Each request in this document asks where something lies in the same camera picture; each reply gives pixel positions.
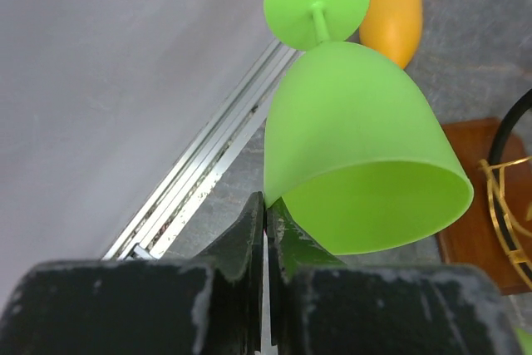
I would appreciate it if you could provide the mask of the gold wire wine glass rack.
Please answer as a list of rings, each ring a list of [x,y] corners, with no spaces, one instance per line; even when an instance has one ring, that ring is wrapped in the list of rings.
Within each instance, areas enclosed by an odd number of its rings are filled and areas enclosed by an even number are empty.
[[[483,269],[504,295],[531,290],[531,157],[513,132],[530,109],[526,92],[501,120],[443,127],[475,194],[466,213],[437,234],[441,260]]]

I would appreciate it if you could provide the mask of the orange plastic goblet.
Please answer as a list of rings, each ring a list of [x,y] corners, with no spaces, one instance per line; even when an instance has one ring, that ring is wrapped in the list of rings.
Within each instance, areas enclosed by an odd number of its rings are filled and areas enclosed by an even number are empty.
[[[422,28],[422,0],[370,0],[359,37],[363,46],[404,69],[420,45]]]

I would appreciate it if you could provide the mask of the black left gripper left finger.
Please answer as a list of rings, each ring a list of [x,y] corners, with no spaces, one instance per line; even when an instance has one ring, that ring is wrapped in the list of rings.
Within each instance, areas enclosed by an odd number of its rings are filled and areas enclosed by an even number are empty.
[[[4,354],[253,354],[261,348],[264,200],[191,259],[30,269],[1,316]]]

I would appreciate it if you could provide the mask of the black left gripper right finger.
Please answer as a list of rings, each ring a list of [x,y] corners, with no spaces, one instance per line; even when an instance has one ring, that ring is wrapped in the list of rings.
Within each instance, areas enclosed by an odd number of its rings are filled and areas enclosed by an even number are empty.
[[[272,343],[282,354],[521,354],[496,286],[467,265],[348,266],[265,212]]]

